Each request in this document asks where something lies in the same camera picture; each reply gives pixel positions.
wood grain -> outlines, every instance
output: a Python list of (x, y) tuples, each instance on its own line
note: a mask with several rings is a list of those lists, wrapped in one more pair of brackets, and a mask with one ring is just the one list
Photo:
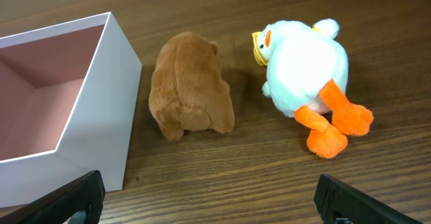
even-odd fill
[[(22, 1), (19, 6), (37, 1)], [(112, 11), (144, 65), (124, 190), (109, 193), (101, 223), (321, 223), (312, 198), (320, 174), (431, 223), (431, 0), (79, 0), (40, 2), (0, 22), (0, 35)], [(277, 20), (332, 17), (350, 56), (347, 96), (369, 107), (369, 135), (327, 161), (308, 130), (283, 117), (261, 86), (251, 33)], [(235, 131), (169, 143), (148, 110), (161, 46), (191, 30), (217, 40)], [(13, 209), (0, 211), (1, 214)]]

wooden surface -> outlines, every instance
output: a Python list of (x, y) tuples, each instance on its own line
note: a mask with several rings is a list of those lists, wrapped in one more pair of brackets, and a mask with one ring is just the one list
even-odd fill
[[(321, 223), (312, 201), (320, 174), (431, 223), (431, 0), (2, 3), (16, 14), (0, 22), (0, 36), (113, 11), (144, 65), (125, 190), (106, 196), (101, 223)], [(29, 4), (37, 12), (22, 9)], [(326, 17), (340, 23), (337, 39), (350, 56), (347, 96), (376, 118), (369, 135), (350, 138), (330, 161), (310, 154), (308, 129), (262, 96), (265, 68), (251, 38), (277, 20)], [(169, 143), (148, 110), (150, 77), (163, 43), (185, 30), (218, 41), (236, 128)]]

duck plush toy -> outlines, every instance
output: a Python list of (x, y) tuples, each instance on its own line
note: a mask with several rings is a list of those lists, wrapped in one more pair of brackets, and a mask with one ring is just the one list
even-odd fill
[[(311, 129), (308, 148), (330, 159), (347, 147), (346, 135), (368, 133), (372, 112), (345, 96), (348, 61), (334, 38), (338, 23), (321, 20), (312, 28), (280, 21), (253, 33), (254, 54), (267, 66), (263, 94), (288, 117)], [(332, 124), (321, 114), (333, 112)]]

white box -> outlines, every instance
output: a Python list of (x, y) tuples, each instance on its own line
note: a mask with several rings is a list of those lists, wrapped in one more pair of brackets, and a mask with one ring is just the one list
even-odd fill
[(141, 67), (111, 13), (0, 38), (0, 208), (91, 170), (120, 190)]

stuffed animal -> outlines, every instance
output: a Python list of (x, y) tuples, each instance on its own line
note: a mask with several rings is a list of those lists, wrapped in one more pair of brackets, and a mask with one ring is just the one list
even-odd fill
[(229, 85), (222, 80), (218, 46), (192, 32), (171, 38), (161, 49), (152, 75), (150, 111), (170, 140), (184, 130), (234, 128)]
[[(323, 158), (347, 147), (346, 135), (368, 133), (372, 112), (345, 96), (347, 54), (334, 38), (338, 23), (321, 20), (312, 28), (296, 21), (280, 21), (253, 33), (254, 55), (267, 65), (263, 94), (288, 117), (311, 129), (308, 148)], [(321, 114), (332, 110), (332, 124)]]

